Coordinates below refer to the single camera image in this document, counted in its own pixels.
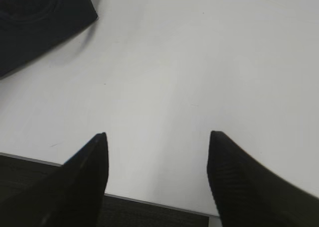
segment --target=gray floor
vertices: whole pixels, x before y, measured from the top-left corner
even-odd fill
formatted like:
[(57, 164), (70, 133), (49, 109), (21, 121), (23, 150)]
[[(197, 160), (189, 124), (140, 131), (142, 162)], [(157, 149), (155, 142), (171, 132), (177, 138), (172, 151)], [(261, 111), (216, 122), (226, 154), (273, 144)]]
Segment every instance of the gray floor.
[[(57, 170), (57, 166), (0, 155), (0, 203), (22, 193)], [(97, 226), (207, 227), (208, 215), (141, 201), (103, 197)]]
[(219, 218), (210, 217), (209, 218), (209, 227), (222, 227)]

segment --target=dark carpet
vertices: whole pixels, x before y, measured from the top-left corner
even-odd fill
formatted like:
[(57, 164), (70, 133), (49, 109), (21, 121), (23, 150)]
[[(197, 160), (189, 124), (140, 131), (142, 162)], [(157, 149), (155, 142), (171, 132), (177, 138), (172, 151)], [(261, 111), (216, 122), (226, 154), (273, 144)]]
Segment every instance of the dark carpet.
[[(0, 202), (16, 195), (58, 167), (0, 155)], [(104, 197), (98, 227), (207, 227), (208, 217)]]

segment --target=black fabric object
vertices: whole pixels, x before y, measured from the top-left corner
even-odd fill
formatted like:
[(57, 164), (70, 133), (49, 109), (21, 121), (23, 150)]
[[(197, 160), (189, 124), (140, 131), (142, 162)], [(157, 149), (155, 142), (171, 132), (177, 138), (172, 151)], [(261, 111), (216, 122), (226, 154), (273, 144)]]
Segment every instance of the black fabric object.
[(91, 0), (0, 0), (0, 77), (97, 19)]

